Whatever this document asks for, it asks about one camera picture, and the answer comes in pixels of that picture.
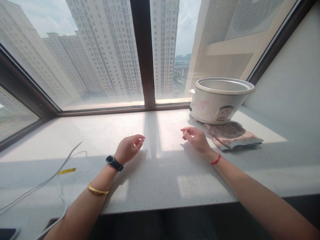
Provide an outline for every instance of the red string bracelet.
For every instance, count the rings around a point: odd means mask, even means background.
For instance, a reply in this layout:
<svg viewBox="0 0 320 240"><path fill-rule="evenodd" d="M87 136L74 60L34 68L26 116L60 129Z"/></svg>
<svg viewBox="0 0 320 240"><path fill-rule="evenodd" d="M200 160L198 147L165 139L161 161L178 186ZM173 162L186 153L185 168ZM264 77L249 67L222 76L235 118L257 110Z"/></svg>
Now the red string bracelet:
<svg viewBox="0 0 320 240"><path fill-rule="evenodd" d="M220 157L221 157L221 153L219 154L219 157L217 158L217 160L215 160L213 163L211 163L211 165L218 163L220 160Z"/></svg>

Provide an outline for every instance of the window frame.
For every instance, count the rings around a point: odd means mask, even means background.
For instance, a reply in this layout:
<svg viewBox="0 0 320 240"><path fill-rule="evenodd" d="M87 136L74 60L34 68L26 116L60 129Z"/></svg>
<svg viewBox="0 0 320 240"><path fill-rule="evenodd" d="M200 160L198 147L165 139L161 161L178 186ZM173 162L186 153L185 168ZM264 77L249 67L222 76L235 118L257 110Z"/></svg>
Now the window frame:
<svg viewBox="0 0 320 240"><path fill-rule="evenodd" d="M296 2L295 8L293 8L288 14L286 20L279 28L277 34L270 42L264 54L261 56L247 81L254 85L259 81L275 56L315 2L316 0L298 0ZM22 68L22 66L11 56L11 54L0 44L1 87L39 117L37 122L0 142L0 151L9 147L34 129L55 117L173 110L186 109L190 107L190 102L175 104L155 103L150 0L131 0L130 4L145 105L62 111Z"/></svg>

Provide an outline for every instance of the smartphone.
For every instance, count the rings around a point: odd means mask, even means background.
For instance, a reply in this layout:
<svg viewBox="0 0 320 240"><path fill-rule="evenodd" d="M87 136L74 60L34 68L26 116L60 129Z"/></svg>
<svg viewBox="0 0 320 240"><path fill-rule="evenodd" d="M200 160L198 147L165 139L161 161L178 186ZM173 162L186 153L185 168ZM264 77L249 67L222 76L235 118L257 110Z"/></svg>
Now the smartphone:
<svg viewBox="0 0 320 240"><path fill-rule="evenodd" d="M20 232L20 228L0 228L0 240L14 240Z"/></svg>

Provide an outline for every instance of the pink towel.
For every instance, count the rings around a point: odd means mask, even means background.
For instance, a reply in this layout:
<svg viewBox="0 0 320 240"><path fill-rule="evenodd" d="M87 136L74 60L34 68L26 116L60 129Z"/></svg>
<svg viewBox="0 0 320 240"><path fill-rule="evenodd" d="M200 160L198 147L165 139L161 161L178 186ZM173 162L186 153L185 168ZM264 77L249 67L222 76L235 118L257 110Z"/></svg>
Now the pink towel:
<svg viewBox="0 0 320 240"><path fill-rule="evenodd" d="M263 142L263 139L246 131L237 122L228 122L222 125L204 124L203 126L213 143L222 151L254 148Z"/></svg>

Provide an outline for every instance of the sky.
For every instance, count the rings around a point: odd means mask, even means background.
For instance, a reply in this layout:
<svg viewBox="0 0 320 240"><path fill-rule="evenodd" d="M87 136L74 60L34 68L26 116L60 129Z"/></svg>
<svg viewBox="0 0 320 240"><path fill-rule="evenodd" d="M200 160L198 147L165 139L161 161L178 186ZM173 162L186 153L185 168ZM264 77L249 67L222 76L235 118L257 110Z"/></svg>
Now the sky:
<svg viewBox="0 0 320 240"><path fill-rule="evenodd" d="M55 32L75 35L78 30L65 0L10 0L21 6L40 37ZM180 0L176 55L192 52L201 0Z"/></svg>

